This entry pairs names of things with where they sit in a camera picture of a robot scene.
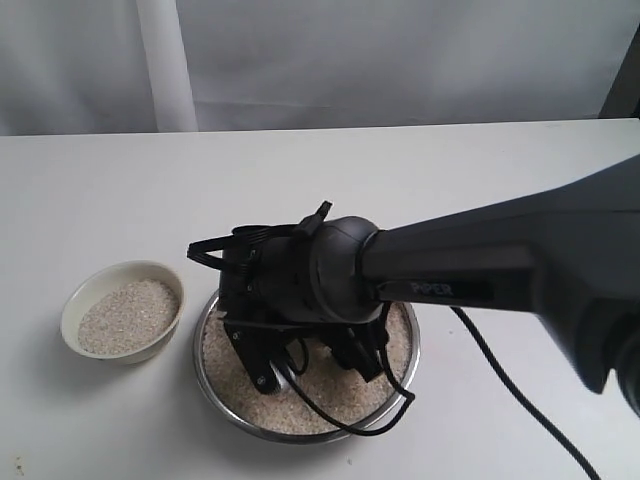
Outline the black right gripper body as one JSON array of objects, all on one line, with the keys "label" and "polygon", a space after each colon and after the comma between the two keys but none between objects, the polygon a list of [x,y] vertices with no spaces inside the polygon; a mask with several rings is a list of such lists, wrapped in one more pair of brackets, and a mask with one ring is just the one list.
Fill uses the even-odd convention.
[{"label": "black right gripper body", "polygon": [[315,324],[311,239],[295,227],[237,227],[224,244],[219,309],[241,324]]}]

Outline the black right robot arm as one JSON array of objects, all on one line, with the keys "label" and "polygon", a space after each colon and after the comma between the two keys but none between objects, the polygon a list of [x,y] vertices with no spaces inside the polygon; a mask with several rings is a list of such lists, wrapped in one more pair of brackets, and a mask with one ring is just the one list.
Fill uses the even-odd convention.
[{"label": "black right robot arm", "polygon": [[639,405],[639,161],[571,184],[382,230],[310,216],[238,227],[220,308],[231,321],[361,324],[386,301],[536,315],[583,384],[615,373]]}]

